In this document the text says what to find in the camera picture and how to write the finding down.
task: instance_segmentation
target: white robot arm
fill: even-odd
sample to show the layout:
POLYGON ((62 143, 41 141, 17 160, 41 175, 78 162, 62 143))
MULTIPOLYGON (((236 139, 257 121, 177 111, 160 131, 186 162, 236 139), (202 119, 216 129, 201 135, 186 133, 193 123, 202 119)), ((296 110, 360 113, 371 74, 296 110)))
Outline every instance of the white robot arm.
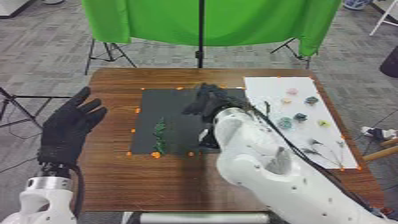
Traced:
POLYGON ((73 198, 71 179, 33 177, 19 194, 21 210, 2 224, 76 224, 69 204, 73 198))
POLYGON ((213 135, 222 150, 220 175, 252 191, 291 224, 398 223, 369 213, 240 108, 218 112, 213 135))

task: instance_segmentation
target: black mat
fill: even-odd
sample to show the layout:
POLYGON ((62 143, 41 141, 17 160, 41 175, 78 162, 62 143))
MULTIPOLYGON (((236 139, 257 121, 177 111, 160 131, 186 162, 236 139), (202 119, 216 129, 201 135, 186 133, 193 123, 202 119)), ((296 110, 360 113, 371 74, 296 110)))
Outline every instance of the black mat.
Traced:
MULTIPOLYGON (((156 138, 153 136, 154 126, 161 118, 165 120, 165 152, 167 154, 186 154, 190 151, 216 153, 218 150, 209 150, 197 146, 199 134, 204 129, 201 117, 183 115, 181 111, 186 105, 195 100, 195 89, 149 89, 142 93, 140 114, 135 123, 135 134, 131 143, 133 154, 151 154, 154 151, 156 138)), ((245 99, 241 89, 229 89, 227 94, 245 99)))

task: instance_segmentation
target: tripod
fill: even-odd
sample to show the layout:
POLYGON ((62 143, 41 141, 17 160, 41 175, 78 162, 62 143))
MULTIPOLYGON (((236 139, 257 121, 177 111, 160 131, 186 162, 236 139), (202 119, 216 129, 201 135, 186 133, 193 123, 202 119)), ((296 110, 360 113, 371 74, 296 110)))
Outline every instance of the tripod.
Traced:
POLYGON ((97 57, 92 56, 94 47, 96 47, 96 39, 92 38, 92 40, 90 40, 90 50, 89 50, 89 58, 87 58, 83 75, 89 75, 90 61, 92 60, 101 60, 101 61, 106 61, 106 62, 115 62, 117 59, 124 57, 126 60, 128 60, 128 62, 129 62, 129 64, 131 64, 131 66, 137 68, 137 65, 135 65, 135 63, 133 63, 133 61, 131 61, 131 59, 129 59, 129 57, 128 57, 128 55, 126 55, 126 53, 124 53, 119 45, 115 43, 105 43, 103 42, 103 47, 105 47, 105 53, 103 54, 106 54, 108 58, 99 58, 99 56, 103 54, 97 57), (113 50, 117 50, 119 53, 121 53, 121 56, 119 57, 113 56, 113 50))
POLYGON ((289 52, 291 52, 291 54, 293 54, 293 56, 295 56, 295 58, 296 58, 300 61, 305 61, 305 69, 309 69, 311 56, 309 56, 307 58, 304 58, 304 56, 300 56, 300 55, 295 53, 295 51, 293 51, 293 49, 291 49, 291 47, 289 47, 289 43, 293 42, 295 39, 296 39, 296 38, 291 38, 291 39, 284 42, 284 44, 277 47, 277 49, 270 52, 270 54, 273 54, 273 53, 282 49, 282 47, 286 47, 288 50, 289 50, 289 52))
POLYGON ((32 123, 37 126, 37 128, 42 129, 41 124, 39 124, 39 122, 35 120, 35 117, 39 116, 39 113, 41 113, 41 111, 42 111, 42 109, 44 109, 51 99, 67 99, 71 97, 65 97, 65 96, 23 96, 23 95, 10 95, 2 87, 0 87, 0 94, 3 95, 3 106, 2 106, 2 110, 0 110, 0 121, 3 119, 3 113, 5 113, 5 110, 7 110, 9 103, 14 105, 16 109, 21 111, 21 113, 23 113, 23 115, 26 117, 19 121, 14 121, 14 122, 0 125, 0 128, 9 127, 10 125, 19 124, 19 123, 23 123, 26 121, 32 121, 32 123), (46 99, 46 102, 41 105, 41 108, 39 108, 39 110, 35 111, 33 114, 30 114, 30 112, 26 111, 25 107, 17 103, 17 101, 16 101, 17 98, 19 99, 46 99))

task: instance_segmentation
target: green backdrop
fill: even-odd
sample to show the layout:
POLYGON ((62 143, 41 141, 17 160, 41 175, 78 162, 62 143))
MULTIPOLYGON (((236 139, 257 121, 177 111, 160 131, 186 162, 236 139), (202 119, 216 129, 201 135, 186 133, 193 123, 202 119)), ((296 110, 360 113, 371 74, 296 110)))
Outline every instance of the green backdrop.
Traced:
MULTIPOLYGON (((320 48, 341 0, 206 0, 206 46, 300 40, 298 53, 320 48)), ((199 0, 83 0, 92 36, 197 45, 199 0)))

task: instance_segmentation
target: light stand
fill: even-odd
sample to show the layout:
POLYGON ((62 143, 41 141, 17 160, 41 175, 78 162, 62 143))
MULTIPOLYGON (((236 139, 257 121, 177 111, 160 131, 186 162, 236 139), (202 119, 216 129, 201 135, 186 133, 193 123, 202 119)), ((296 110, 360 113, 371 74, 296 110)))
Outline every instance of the light stand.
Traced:
POLYGON ((92 56, 94 47, 96 47, 96 40, 94 40, 94 38, 92 38, 92 41, 90 41, 90 50, 89 50, 89 58, 87 58, 87 64, 85 64, 85 72, 83 72, 83 75, 89 74, 90 61, 92 61, 92 60, 101 60, 101 61, 106 61, 106 62, 115 62, 117 59, 124 57, 126 60, 128 60, 128 62, 129 62, 129 64, 131 64, 131 66, 137 68, 135 63, 133 63, 133 61, 131 61, 131 59, 129 59, 129 57, 128 57, 128 55, 126 55, 124 51, 121 50, 121 47, 119 47, 119 45, 117 45, 115 43, 105 43, 105 42, 103 42, 103 48, 105 48, 105 53, 103 53, 103 54, 108 55, 108 58, 99 58, 99 56, 101 56, 103 54, 101 54, 97 57, 92 56), (121 56, 117 56, 117 57, 113 57, 113 50, 117 50, 119 53, 121 53, 121 56))
POLYGON ((195 52, 197 68, 202 68, 202 59, 204 59, 204 13, 206 13, 206 0, 199 0, 199 49, 195 52))
POLYGON ((291 39, 284 42, 284 44, 277 47, 277 49, 270 52, 270 54, 273 54, 273 53, 282 49, 282 47, 286 47, 286 48, 289 49, 289 51, 291 51, 291 54, 293 54, 295 58, 296 58, 300 61, 305 61, 305 69, 309 69, 311 57, 305 58, 304 56, 300 56, 300 55, 295 53, 295 51, 293 51, 293 49, 291 49, 291 47, 289 47, 289 43, 293 42, 295 39, 296 39, 296 38, 291 38, 291 39))
POLYGON ((0 121, 3 119, 3 113, 5 113, 5 110, 7 110, 9 103, 14 105, 16 109, 21 111, 21 113, 23 113, 23 115, 26 117, 19 121, 14 121, 14 122, 0 125, 0 128, 9 127, 10 125, 19 124, 19 123, 23 123, 26 121, 32 121, 32 123, 37 126, 37 128, 42 129, 41 124, 39 124, 39 122, 35 120, 35 117, 39 116, 39 113, 41 113, 41 111, 42 111, 42 109, 44 109, 44 107, 46 107, 51 99, 67 99, 71 97, 64 97, 64 96, 23 96, 23 95, 10 95, 7 93, 7 91, 3 90, 2 87, 0 87, 0 94, 3 95, 3 106, 2 106, 2 110, 0 110, 0 121), (30 112, 26 111, 25 107, 17 103, 17 101, 16 101, 17 98, 21 98, 21 99, 46 99, 46 102, 41 105, 41 108, 39 108, 39 110, 35 111, 33 114, 30 114, 30 112))

